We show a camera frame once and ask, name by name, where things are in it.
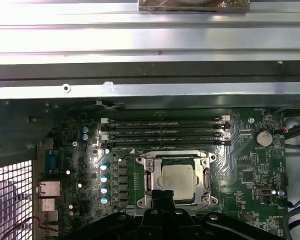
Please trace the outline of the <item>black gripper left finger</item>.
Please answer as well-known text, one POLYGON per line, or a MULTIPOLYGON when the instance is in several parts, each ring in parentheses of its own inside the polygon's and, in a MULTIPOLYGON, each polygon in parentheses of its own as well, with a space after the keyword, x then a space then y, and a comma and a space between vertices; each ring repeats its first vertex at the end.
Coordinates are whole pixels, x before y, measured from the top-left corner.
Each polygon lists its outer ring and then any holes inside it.
POLYGON ((61 240, 162 240, 164 192, 152 192, 151 208, 142 216, 116 212, 60 237, 61 240))

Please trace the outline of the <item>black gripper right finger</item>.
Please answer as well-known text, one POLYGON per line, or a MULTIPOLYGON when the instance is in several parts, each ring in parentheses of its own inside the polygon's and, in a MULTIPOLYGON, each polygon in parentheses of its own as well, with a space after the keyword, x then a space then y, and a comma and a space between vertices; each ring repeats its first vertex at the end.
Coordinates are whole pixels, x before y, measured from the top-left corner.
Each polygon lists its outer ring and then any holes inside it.
POLYGON ((164 191, 165 240, 278 240, 279 236, 219 212, 197 219, 177 208, 173 191, 164 191))

